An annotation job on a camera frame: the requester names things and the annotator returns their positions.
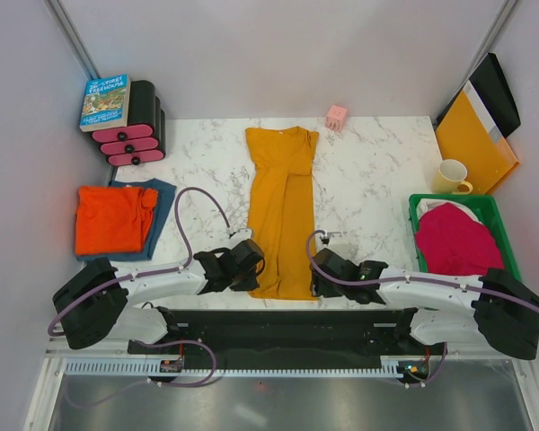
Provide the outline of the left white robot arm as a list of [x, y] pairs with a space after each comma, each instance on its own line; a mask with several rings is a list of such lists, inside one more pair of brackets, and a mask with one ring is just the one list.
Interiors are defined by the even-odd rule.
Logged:
[[261, 248], [251, 239], [233, 248], [200, 251], [188, 266], [152, 266], [139, 273], [119, 275], [108, 259], [86, 264], [52, 298], [57, 312], [49, 329], [52, 337], [64, 337], [73, 350], [91, 347], [107, 337], [139, 340], [160, 353], [172, 352], [179, 331], [162, 307], [143, 308], [174, 295], [204, 295], [226, 289], [252, 291], [265, 269]]

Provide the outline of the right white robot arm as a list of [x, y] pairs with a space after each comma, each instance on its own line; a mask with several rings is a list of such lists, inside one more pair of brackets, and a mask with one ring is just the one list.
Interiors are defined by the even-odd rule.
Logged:
[[443, 276], [382, 261], [356, 265], [329, 248], [310, 258], [312, 292], [379, 304], [400, 314], [394, 345], [403, 353], [441, 343], [487, 344], [533, 360], [539, 343], [539, 296], [505, 269], [483, 276]]

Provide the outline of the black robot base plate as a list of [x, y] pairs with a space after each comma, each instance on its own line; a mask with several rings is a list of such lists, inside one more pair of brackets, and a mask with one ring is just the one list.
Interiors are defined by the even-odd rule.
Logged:
[[382, 356], [440, 355], [443, 344], [397, 338], [397, 311], [171, 311], [157, 348], [129, 342], [130, 354], [181, 353], [190, 368], [374, 368]]

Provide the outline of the mustard yellow t shirt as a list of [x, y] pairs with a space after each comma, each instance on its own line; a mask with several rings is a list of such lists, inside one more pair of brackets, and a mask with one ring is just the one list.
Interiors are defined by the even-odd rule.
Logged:
[[265, 269], [257, 299], [312, 301], [312, 273], [305, 246], [314, 231], [313, 165], [319, 134], [305, 128], [247, 128], [254, 164], [248, 226], [262, 249]]

